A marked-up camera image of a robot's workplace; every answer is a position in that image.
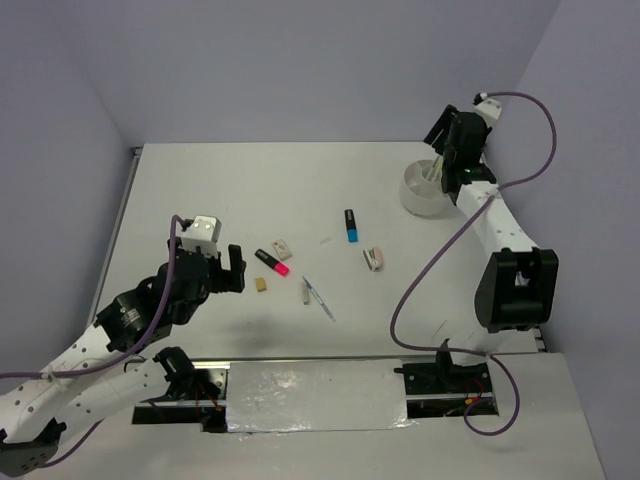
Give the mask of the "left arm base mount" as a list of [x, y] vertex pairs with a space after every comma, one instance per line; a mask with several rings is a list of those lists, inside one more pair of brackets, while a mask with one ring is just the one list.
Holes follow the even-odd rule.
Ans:
[[194, 425], [202, 432], [228, 431], [226, 395], [230, 365], [196, 362], [194, 379], [176, 392], [134, 406], [133, 425]]

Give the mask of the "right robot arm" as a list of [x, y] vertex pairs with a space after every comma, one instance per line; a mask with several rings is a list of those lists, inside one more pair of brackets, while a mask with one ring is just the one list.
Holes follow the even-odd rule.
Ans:
[[451, 357], [434, 369], [436, 383], [446, 391], [468, 381], [469, 367], [482, 362], [476, 352], [496, 352], [517, 332], [548, 322], [552, 312], [559, 258], [524, 232], [483, 159], [500, 113], [500, 103], [492, 99], [471, 111], [448, 105], [424, 138], [437, 157], [423, 177], [440, 183], [442, 194], [472, 222], [487, 255], [473, 300], [479, 328], [465, 340], [448, 340]]

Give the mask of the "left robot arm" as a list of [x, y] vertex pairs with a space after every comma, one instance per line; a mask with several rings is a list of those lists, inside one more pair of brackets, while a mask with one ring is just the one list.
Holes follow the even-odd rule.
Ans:
[[222, 390], [179, 347], [136, 358], [187, 324], [212, 294], [240, 293], [246, 262], [238, 245], [223, 268], [212, 240], [168, 242], [157, 273], [117, 295], [60, 356], [1, 397], [1, 472], [21, 477], [60, 459], [61, 444], [82, 428], [138, 402], [197, 399], [217, 402]]

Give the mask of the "yellow pen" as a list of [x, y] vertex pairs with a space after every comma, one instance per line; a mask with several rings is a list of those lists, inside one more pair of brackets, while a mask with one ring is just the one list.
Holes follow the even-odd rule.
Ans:
[[443, 157], [437, 156], [432, 164], [423, 171], [424, 178], [429, 182], [437, 182], [441, 178]]

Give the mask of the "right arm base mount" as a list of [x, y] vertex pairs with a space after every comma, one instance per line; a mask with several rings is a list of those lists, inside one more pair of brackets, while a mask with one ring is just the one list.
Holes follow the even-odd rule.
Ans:
[[402, 363], [394, 369], [404, 381], [410, 419], [493, 416], [498, 409], [486, 363], [454, 365], [449, 353], [437, 353], [429, 362]]

